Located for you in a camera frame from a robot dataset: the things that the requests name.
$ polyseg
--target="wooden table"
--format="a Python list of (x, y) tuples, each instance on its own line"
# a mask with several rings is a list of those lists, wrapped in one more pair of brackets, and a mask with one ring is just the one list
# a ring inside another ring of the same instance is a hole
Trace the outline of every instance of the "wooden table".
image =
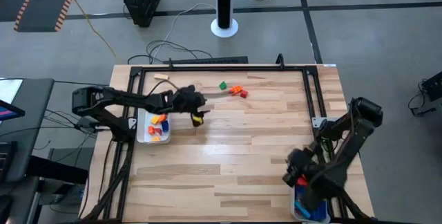
[[(130, 68), (115, 66), (110, 86), (125, 91)], [(318, 65), (318, 73), (327, 114), (340, 117), (347, 112), (347, 105), (338, 70)], [(287, 166), (285, 158), (292, 149), (302, 149), (313, 140), (301, 73), (162, 74), (169, 75), (179, 87), (194, 84), (208, 99), (204, 108), (211, 112), (196, 129), (189, 114), (171, 114), (173, 136), (169, 144), (135, 144), (123, 221), (293, 221), (290, 188), (281, 179)], [(222, 81), (227, 86), (243, 85), (248, 98), (220, 94)], [(156, 83), (153, 73), (147, 73), (144, 94)], [(310, 84), (319, 115), (313, 80)], [(156, 92), (168, 89), (172, 87), (162, 84)], [(122, 114), (120, 106), (109, 110)], [(98, 135), (83, 216), (97, 203), (110, 138), (110, 131)], [(115, 144), (106, 164), (105, 189), (114, 150)], [(345, 188), (366, 214), (374, 215), (359, 157), (348, 170)], [(119, 190), (116, 192), (111, 217), (116, 213)]]

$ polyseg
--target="concrete floor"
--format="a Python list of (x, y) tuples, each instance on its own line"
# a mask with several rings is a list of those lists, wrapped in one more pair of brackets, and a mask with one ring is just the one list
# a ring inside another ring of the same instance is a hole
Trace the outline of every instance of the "concrete floor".
[[(87, 13), (120, 13), (122, 0), (78, 0)], [(440, 0), (307, 0), (311, 6), (415, 3)], [(158, 10), (186, 10), (195, 3), (215, 0), (162, 0)], [(236, 8), (300, 6), (300, 0), (234, 0)], [(70, 15), (78, 15), (74, 4)], [(273, 63), (283, 53), (288, 63), (311, 64), (311, 50), (302, 12), (241, 13), (232, 39), (218, 39), (210, 31), (214, 15), (180, 17), (170, 41), (202, 49), (214, 57), (249, 56), (250, 63)], [(385, 221), (438, 223), (442, 219), (442, 131), (440, 115), (415, 118), (408, 100), (418, 93), (417, 83), (442, 68), (442, 8), (337, 10), (311, 12), (324, 63), (337, 64), (346, 100), (363, 96), (380, 104), (384, 124), (361, 151), (363, 168), (376, 217)], [(155, 17), (141, 29), (125, 18), (96, 19), (93, 25), (125, 64), (143, 54), (145, 45), (163, 39), (173, 17)], [(117, 62), (85, 20), (68, 20), (60, 32), (18, 33), (13, 22), (0, 23), (0, 76), (53, 77), (107, 84)], [(190, 59), (185, 53), (163, 48), (159, 57)], [(142, 58), (137, 63), (147, 63)], [(80, 86), (57, 84), (49, 109), (70, 111), (70, 92)], [(82, 135), (44, 130), (42, 147), (73, 148)], [(48, 149), (38, 155), (47, 156)], [(40, 223), (56, 223), (60, 214), (42, 212)], [(64, 216), (73, 220), (75, 216)]]

